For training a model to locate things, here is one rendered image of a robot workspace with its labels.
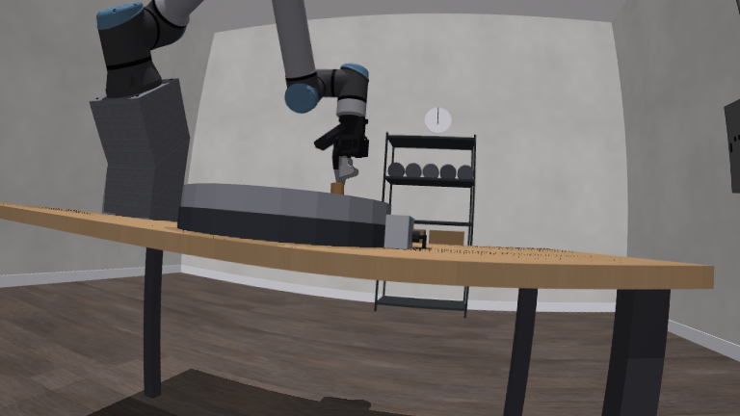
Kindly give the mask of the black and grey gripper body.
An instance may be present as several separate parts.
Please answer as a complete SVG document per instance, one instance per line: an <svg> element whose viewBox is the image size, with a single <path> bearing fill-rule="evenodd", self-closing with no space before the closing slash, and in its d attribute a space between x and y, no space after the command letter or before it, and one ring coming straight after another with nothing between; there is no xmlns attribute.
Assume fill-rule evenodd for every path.
<svg viewBox="0 0 740 416"><path fill-rule="evenodd" d="M339 117L338 121L340 123L344 123L344 126L346 128L345 131L338 134L334 139L334 144L338 143L338 148L341 152L341 156L349 156L355 158L368 157L369 140L367 139L367 137L365 137L365 125L368 124L368 119L356 115L342 115Z"/></svg>

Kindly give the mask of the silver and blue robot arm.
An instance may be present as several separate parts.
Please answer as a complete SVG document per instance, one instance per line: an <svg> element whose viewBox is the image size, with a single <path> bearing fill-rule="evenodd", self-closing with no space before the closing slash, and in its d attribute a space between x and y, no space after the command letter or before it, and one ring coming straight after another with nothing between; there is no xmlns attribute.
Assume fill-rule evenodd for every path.
<svg viewBox="0 0 740 416"><path fill-rule="evenodd" d="M162 85L150 50L182 38L190 21L188 14L203 1L151 0L145 7L137 2L97 13L97 29L107 68L108 98L130 96ZM323 97L337 97L337 117L366 117L368 70L362 65L344 64L340 69L316 71L304 0L272 0L272 3L285 70L284 99L288 108L304 114L314 109Z"/></svg>

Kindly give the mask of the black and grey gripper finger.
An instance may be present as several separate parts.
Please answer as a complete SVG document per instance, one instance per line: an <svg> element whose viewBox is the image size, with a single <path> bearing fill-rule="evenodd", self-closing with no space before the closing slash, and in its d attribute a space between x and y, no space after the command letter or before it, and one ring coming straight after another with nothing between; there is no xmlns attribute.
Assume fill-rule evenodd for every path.
<svg viewBox="0 0 740 416"><path fill-rule="evenodd" d="M347 156L347 157L348 157L348 164L353 167L353 160L351 159L351 157L349 157L349 156ZM345 176L345 177L342 177L341 178L341 182L344 183L344 185L345 185L346 179L351 178L351 177L355 177L355 176L358 175L358 169L356 169L356 168L354 168L354 169L355 169L355 172L352 175L348 175L348 176Z"/></svg>
<svg viewBox="0 0 740 416"><path fill-rule="evenodd" d="M332 151L332 164L334 169L334 175L335 180L338 183L341 182L341 178L352 175L355 172L355 169L348 164L348 157L342 156L341 152L338 148L338 144L333 145L333 151Z"/></svg>

